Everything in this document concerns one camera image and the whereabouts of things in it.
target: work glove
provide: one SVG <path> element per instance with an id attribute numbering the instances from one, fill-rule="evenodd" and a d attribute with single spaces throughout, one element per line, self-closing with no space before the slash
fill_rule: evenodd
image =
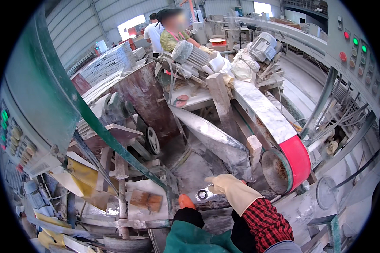
<path id="1" fill-rule="evenodd" d="M 201 45 L 199 48 L 201 50 L 203 50 L 204 52 L 208 53 L 209 55 L 212 54 L 212 53 L 214 53 L 214 52 L 217 52 L 216 50 L 209 49 L 209 48 L 207 48 L 206 46 L 203 46 L 203 45 Z"/>
<path id="2" fill-rule="evenodd" d="M 232 208 L 239 216 L 242 216 L 245 210 L 258 198 L 264 198 L 256 190 L 242 183 L 231 174 L 221 174 L 216 177 L 209 176 L 204 179 L 205 182 L 211 182 L 213 185 L 208 186 L 208 190 L 214 194 L 225 194 Z"/>

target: brown panel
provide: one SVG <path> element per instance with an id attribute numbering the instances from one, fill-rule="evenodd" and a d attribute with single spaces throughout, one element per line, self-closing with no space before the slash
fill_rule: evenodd
<path id="1" fill-rule="evenodd" d="M 80 95 L 83 95 L 86 91 L 88 91 L 91 88 L 90 84 L 80 73 L 73 77 L 71 81 Z"/>
<path id="2" fill-rule="evenodd" d="M 179 134 L 175 119 L 155 78 L 155 62 L 150 62 L 113 85 L 109 92 L 118 92 L 130 100 L 142 118 L 155 130 L 161 146 Z"/>
<path id="3" fill-rule="evenodd" d="M 119 143 L 126 143 L 130 139 L 136 138 L 142 135 L 142 132 L 140 131 L 126 128 L 117 124 L 107 125 L 106 129 L 110 131 L 112 136 L 114 136 L 114 138 L 117 139 Z M 101 139 L 101 137 L 99 137 L 96 133 L 88 134 L 84 136 L 83 140 L 92 151 L 96 151 L 96 150 L 108 147 L 106 142 L 103 139 Z M 81 154 L 79 148 L 77 147 L 76 141 L 72 141 L 69 144 L 68 151 L 73 151 L 78 155 Z"/>

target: red indicator light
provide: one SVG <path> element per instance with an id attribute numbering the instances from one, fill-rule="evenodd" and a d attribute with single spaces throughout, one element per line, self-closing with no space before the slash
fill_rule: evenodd
<path id="1" fill-rule="evenodd" d="M 346 62 L 346 54 L 345 54 L 344 52 L 340 52 L 340 53 L 339 53 L 339 57 L 341 58 L 341 60 L 342 60 L 343 62 Z"/>

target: plaid shirt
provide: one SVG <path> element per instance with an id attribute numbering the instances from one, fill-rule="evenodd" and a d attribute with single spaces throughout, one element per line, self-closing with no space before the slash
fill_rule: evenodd
<path id="1" fill-rule="evenodd" d="M 250 232 L 255 237 L 256 249 L 260 253 L 277 242 L 294 241 L 289 222 L 265 198 L 255 200 L 242 217 L 250 227 Z"/>

